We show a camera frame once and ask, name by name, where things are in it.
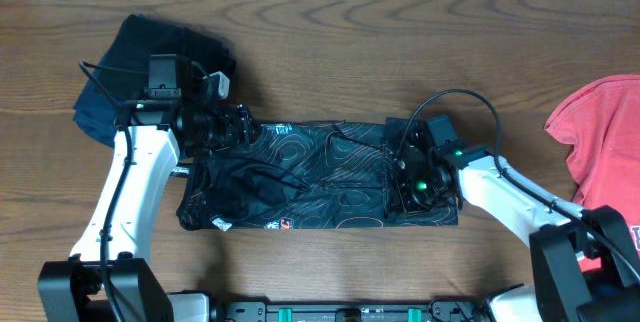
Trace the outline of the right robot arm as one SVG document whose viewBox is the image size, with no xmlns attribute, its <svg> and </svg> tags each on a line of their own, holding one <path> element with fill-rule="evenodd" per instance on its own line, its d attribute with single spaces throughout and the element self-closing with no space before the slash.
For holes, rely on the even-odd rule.
<svg viewBox="0 0 640 322">
<path fill-rule="evenodd" d="M 514 170 L 497 151 L 468 147 L 450 124 L 405 127 L 391 138 L 402 187 L 421 207 L 467 202 L 529 250 L 533 282 L 497 292 L 477 321 L 636 321 L 639 259 L 610 206 L 586 209 Z"/>
</svg>

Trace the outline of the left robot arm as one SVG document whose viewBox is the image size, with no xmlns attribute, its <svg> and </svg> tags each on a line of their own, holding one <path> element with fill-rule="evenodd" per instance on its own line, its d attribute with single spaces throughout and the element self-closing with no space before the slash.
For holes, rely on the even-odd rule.
<svg viewBox="0 0 640 322">
<path fill-rule="evenodd" d="M 64 261 L 45 263 L 38 292 L 50 321 L 209 321 L 204 292 L 167 293 L 150 267 L 164 190 L 182 154 L 210 157 L 254 142 L 244 105 L 127 101 L 95 211 Z"/>
</svg>

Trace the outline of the black jersey with orange contour lines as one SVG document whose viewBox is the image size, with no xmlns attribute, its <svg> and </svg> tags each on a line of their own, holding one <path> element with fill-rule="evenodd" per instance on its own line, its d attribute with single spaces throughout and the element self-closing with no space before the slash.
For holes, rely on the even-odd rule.
<svg viewBox="0 0 640 322">
<path fill-rule="evenodd" d="M 407 122 L 265 123 L 246 149 L 176 168 L 186 178 L 176 211 L 188 231 L 344 229 L 457 225 L 457 208 L 388 211 L 398 171 L 391 138 Z"/>
</svg>

